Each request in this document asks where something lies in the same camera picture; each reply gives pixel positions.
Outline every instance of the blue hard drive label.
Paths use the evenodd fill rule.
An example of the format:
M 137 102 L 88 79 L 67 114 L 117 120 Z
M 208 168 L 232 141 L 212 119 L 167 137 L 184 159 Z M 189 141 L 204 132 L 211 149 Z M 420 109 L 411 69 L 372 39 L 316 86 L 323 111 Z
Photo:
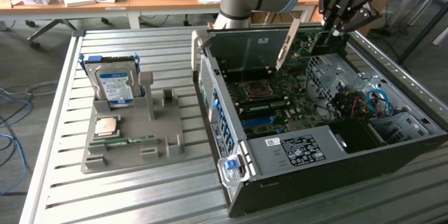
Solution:
M 325 159 L 312 135 L 281 140 L 280 143 L 293 166 Z
M 132 102 L 132 89 L 127 84 L 127 73 L 104 73 L 100 75 L 105 98 L 113 108 L 128 106 Z

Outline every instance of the hard drive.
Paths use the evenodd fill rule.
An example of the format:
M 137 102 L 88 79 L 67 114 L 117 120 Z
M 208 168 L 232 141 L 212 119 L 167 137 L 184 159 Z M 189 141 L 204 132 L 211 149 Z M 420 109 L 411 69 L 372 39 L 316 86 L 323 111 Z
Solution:
M 80 56 L 79 62 L 88 75 L 95 98 L 107 100 L 111 108 L 128 106 L 135 97 L 143 96 L 139 84 L 139 57 Z

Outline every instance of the wooden desk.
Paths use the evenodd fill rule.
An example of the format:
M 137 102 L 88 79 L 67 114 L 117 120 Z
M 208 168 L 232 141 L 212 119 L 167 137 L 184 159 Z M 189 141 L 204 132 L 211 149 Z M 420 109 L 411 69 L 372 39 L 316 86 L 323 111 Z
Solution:
M 299 0 L 293 10 L 301 10 L 304 21 L 311 20 L 317 0 Z M 140 28 L 141 15 L 219 13 L 219 4 L 204 5 L 199 0 L 117 0 L 115 3 L 65 7 L 63 0 L 49 5 L 11 6 L 11 0 L 0 0 L 0 20 L 71 19 L 127 16 L 129 26 Z

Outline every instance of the metal table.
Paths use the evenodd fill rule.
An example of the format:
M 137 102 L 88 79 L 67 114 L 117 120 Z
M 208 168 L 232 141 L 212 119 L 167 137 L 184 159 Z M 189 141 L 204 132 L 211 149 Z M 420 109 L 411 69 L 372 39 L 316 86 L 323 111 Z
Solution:
M 445 219 L 448 145 L 392 175 L 236 219 L 227 217 L 191 80 L 191 33 L 204 28 L 88 31 L 72 37 L 20 223 L 437 223 Z M 437 98 L 372 44 L 368 47 L 445 116 Z M 128 56 L 135 51 L 141 70 L 153 71 L 153 90 L 173 87 L 180 96 L 187 158 L 175 164 L 85 175 L 80 161 L 93 91 L 77 57 L 80 53 Z M 353 51 L 348 57 L 360 69 L 371 68 Z

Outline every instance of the red cable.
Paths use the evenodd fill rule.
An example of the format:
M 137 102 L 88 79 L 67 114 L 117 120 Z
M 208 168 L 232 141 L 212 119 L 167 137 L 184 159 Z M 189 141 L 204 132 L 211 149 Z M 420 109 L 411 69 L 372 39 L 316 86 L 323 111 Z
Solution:
M 359 95 L 356 98 L 355 98 L 355 101 L 353 101 L 353 106 L 352 106 L 352 117 L 355 116 L 355 107 L 356 107 L 356 102 L 357 100 L 361 98 L 361 95 Z

